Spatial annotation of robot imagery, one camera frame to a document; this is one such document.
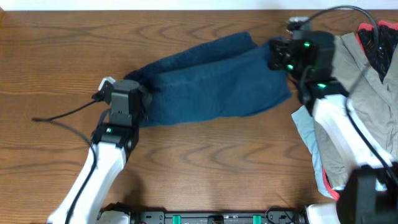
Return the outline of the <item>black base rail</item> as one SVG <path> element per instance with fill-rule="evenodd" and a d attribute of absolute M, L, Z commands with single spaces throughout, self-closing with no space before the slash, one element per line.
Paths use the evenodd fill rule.
<path fill-rule="evenodd" d="M 123 212 L 110 210 L 98 216 L 103 224 L 306 224 L 305 215 L 286 208 L 265 212 Z"/>

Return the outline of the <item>khaki tan shorts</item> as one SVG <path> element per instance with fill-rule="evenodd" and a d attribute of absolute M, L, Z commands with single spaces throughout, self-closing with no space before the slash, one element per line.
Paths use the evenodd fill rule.
<path fill-rule="evenodd" d="M 360 71 L 368 64 L 353 33 L 335 37 L 336 52 L 333 73 L 345 89 L 350 89 Z M 384 81 L 375 69 L 370 68 L 355 91 L 350 94 L 357 115 L 373 138 L 394 158 L 397 158 L 397 51 Z M 342 158 L 329 135 L 318 123 L 314 123 L 318 150 L 331 188 L 340 190 L 348 180 Z"/>

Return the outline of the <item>navy blue shorts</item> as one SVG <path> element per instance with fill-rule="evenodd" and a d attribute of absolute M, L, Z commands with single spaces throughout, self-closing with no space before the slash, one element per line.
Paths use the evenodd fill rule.
<path fill-rule="evenodd" d="M 252 116 L 291 96 L 286 74 L 272 71 L 268 44 L 247 32 L 229 35 L 162 58 L 125 78 L 152 95 L 143 127 Z"/>

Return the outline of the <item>black patterned garment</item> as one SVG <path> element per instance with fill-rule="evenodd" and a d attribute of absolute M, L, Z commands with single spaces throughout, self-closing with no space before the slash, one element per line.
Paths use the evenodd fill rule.
<path fill-rule="evenodd" d="M 361 23 L 356 38 L 371 66 L 377 71 L 380 81 L 383 82 L 397 47 L 397 23 L 379 21 L 377 30 L 378 44 L 374 43 L 374 29 L 371 24 Z"/>

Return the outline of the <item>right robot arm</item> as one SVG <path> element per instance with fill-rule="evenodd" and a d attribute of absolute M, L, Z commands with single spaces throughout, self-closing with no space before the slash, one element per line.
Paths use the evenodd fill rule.
<path fill-rule="evenodd" d="M 271 40 L 268 66 L 296 82 L 299 101 L 329 135 L 350 173 L 337 201 L 309 205 L 296 223 L 397 223 L 397 161 L 371 136 L 356 114 L 350 94 L 333 75 L 333 34 L 295 30 Z"/>

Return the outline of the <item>light blue garment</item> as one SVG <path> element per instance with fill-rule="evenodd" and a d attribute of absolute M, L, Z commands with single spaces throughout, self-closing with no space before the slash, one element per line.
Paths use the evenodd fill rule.
<path fill-rule="evenodd" d="M 297 131 L 312 156 L 313 172 L 318 191 L 325 197 L 333 198 L 323 181 L 323 166 L 321 162 L 318 144 L 315 137 L 314 120 L 305 106 L 301 106 L 292 113 L 293 122 Z"/>

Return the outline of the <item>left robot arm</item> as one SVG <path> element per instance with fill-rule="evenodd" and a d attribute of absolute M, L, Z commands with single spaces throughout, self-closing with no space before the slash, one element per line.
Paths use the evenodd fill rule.
<path fill-rule="evenodd" d="M 96 223 L 112 183 L 138 143 L 144 103 L 150 100 L 144 88 L 134 80 L 106 77 L 97 95 L 110 109 L 101 114 L 86 162 L 48 223 Z"/>

